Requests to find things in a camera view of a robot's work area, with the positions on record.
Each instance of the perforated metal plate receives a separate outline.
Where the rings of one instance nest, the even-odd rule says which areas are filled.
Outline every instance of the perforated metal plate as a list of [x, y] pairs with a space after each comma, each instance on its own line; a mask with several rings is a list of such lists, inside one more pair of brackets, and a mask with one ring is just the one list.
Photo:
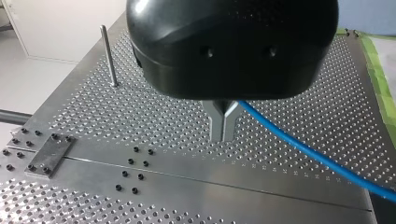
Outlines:
[[[363, 189], [286, 145], [246, 112], [237, 121], [233, 142], [211, 143], [208, 117], [199, 102], [162, 96], [146, 83], [124, 28], [121, 18], [108, 32], [120, 86], [109, 85], [103, 44], [98, 42], [25, 125], [42, 136], [16, 136], [23, 141], [34, 138], [35, 146], [40, 146], [40, 139], [51, 133], [74, 135], [78, 141], [66, 161], [84, 161], [84, 169], [100, 163], [151, 172], [172, 176], [178, 184], [188, 180], [192, 186], [200, 186], [197, 191], [186, 191], [186, 197], [199, 197], [197, 192], [214, 185], [230, 194], [252, 193], [252, 198], [276, 196], [276, 202], [287, 197], [353, 211], [371, 209]], [[286, 100], [251, 103], [282, 129], [345, 167], [381, 185], [395, 186], [394, 148], [355, 37], [334, 39], [318, 80], [308, 91]], [[153, 149], [154, 155], [149, 155], [148, 149]], [[92, 177], [86, 181], [106, 183]], [[112, 191], [102, 189], [102, 194]], [[227, 200], [238, 203], [237, 199]], [[173, 206], [183, 205], [177, 201]], [[248, 204], [242, 207], [236, 215], [254, 209]], [[303, 207], [303, 214], [311, 209], [306, 204]], [[230, 211], [235, 212], [216, 209], [225, 215]]]
[[[108, 85], [102, 59], [66, 99], [51, 123], [53, 130], [91, 141], [152, 147], [157, 152], [335, 180], [327, 167], [278, 140], [247, 112], [238, 119], [233, 142], [211, 143], [208, 117], [199, 102], [160, 95], [147, 84], [134, 61], [127, 32], [121, 33], [113, 54], [121, 86]], [[344, 37], [334, 39], [318, 80], [308, 91], [286, 100], [252, 104], [282, 129], [340, 164], [380, 184], [395, 186], [396, 172], [388, 155], [392, 148], [379, 134]]]
[[0, 157], [14, 166], [11, 172], [0, 167], [5, 223], [372, 223], [372, 213], [365, 210], [86, 161], [64, 160], [48, 181], [23, 176], [34, 153], [23, 152], [22, 159], [16, 153]]

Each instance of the cable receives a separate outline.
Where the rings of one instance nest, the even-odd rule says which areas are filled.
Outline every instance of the cable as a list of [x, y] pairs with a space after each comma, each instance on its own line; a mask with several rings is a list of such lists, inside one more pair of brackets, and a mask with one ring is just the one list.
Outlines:
[[316, 161], [322, 162], [324, 165], [328, 166], [330, 169], [334, 170], [339, 175], [342, 175], [346, 179], [355, 183], [362, 188], [370, 190], [372, 193], [375, 193], [379, 196], [387, 198], [388, 200], [396, 203], [396, 192], [390, 189], [385, 189], [383, 187], [378, 186], [368, 180], [363, 179], [362, 177], [356, 175], [355, 173], [349, 171], [348, 169], [340, 166], [335, 161], [329, 159], [328, 157], [322, 155], [319, 152], [316, 152], [313, 148], [307, 146], [306, 144], [300, 142], [299, 140], [293, 138], [287, 133], [283, 132], [281, 129], [275, 126], [270, 120], [266, 119], [259, 111], [257, 111], [253, 106], [251, 106], [246, 101], [238, 101], [238, 103], [245, 108], [245, 110], [251, 114], [256, 120], [258, 120], [264, 127], [268, 130], [282, 138], [284, 141], [288, 142], [292, 146], [298, 148], [300, 151], [308, 155], [309, 157], [315, 159]]

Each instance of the flat metal plate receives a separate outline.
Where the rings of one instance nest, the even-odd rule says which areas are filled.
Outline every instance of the flat metal plate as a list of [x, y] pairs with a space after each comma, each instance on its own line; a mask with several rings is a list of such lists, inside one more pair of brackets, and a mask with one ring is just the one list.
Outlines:
[[[74, 135], [78, 141], [66, 161], [189, 180], [200, 186], [199, 190], [186, 191], [184, 196], [190, 199], [206, 199], [205, 189], [216, 186], [230, 195], [239, 189], [255, 197], [276, 196], [271, 204], [282, 196], [349, 210], [371, 209], [365, 190], [280, 141], [246, 112], [237, 121], [233, 142], [211, 143], [209, 119], [199, 102], [162, 96], [146, 83], [135, 63], [124, 16], [108, 35], [120, 86], [108, 84], [104, 46], [99, 41], [25, 125], [29, 131], [42, 132], [35, 146], [44, 144], [40, 139], [53, 132]], [[308, 91], [286, 100], [251, 103], [311, 147], [368, 179], [394, 188], [395, 151], [355, 37], [334, 39], [318, 80]], [[133, 151], [136, 146], [141, 149], [137, 153]], [[148, 149], [153, 149], [154, 155], [150, 156]], [[133, 165], [128, 163], [130, 158], [135, 161]], [[102, 185], [103, 180], [94, 176], [86, 181]], [[106, 190], [103, 195], [111, 194]], [[237, 200], [226, 201], [238, 204]], [[166, 202], [171, 201], [158, 198], [158, 203]], [[172, 206], [190, 205], [180, 202]], [[310, 206], [298, 206], [307, 216]], [[230, 215], [224, 209], [215, 213]], [[242, 204], [240, 209], [249, 214], [257, 208]]]
[[49, 137], [29, 162], [25, 173], [50, 178], [75, 141], [75, 138], [70, 138], [68, 135], [56, 134], [55, 137]]

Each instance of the black plastic housing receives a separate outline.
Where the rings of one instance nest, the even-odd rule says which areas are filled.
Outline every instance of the black plastic housing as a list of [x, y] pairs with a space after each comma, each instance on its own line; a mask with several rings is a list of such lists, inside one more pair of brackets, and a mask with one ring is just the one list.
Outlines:
[[129, 0], [126, 12], [148, 83], [194, 100], [305, 91], [338, 22], [336, 0]]

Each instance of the metal rod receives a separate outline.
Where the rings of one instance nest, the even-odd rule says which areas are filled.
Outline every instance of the metal rod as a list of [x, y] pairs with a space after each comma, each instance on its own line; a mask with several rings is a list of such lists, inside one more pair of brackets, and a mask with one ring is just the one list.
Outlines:
[[110, 44], [108, 43], [107, 29], [104, 25], [101, 25], [100, 30], [102, 32], [103, 43], [105, 44], [107, 65], [111, 75], [111, 85], [113, 87], [117, 87], [119, 83], [117, 82], [116, 71], [114, 70], [113, 57], [111, 57], [111, 49]]
[[3, 123], [24, 125], [30, 117], [32, 117], [32, 115], [30, 114], [23, 114], [0, 109], [0, 122]]

